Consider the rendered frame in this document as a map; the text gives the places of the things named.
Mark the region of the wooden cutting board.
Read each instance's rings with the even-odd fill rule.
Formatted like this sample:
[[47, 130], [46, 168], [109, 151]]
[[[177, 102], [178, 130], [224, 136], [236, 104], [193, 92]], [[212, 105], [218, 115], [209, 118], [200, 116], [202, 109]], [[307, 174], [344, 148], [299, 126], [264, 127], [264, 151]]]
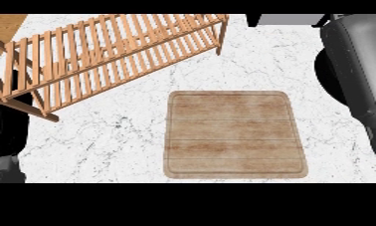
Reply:
[[170, 178], [305, 176], [307, 160], [286, 93], [171, 93], [164, 170]]

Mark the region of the black round pot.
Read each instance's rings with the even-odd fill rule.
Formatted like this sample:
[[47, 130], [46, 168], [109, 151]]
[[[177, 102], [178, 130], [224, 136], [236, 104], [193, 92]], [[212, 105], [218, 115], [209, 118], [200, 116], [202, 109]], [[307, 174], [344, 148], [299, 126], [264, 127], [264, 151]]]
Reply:
[[330, 59], [326, 55], [326, 51], [321, 50], [314, 60], [314, 73], [318, 83], [330, 95], [344, 105], [346, 105], [341, 84], [333, 70]]

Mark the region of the grey appliance with black edges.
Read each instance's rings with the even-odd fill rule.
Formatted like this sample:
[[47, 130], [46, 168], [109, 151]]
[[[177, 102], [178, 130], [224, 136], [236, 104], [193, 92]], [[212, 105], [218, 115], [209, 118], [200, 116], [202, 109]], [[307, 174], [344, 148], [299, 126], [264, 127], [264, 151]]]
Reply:
[[258, 25], [310, 25], [321, 27], [330, 20], [330, 14], [246, 14], [249, 27]]

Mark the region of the wooden slatted rack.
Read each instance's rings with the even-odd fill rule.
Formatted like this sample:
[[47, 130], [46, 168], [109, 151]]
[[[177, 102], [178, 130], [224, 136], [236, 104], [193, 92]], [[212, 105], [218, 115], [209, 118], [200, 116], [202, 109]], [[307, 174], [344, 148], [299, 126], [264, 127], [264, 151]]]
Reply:
[[226, 14], [108, 14], [0, 47], [0, 105], [57, 121], [54, 111], [208, 50]]

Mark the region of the brown wooden panel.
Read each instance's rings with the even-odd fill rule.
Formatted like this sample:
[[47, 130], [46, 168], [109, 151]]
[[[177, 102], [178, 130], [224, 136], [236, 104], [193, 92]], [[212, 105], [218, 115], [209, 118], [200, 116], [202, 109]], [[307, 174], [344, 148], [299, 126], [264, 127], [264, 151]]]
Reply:
[[0, 41], [7, 43], [25, 21], [26, 14], [0, 14]]

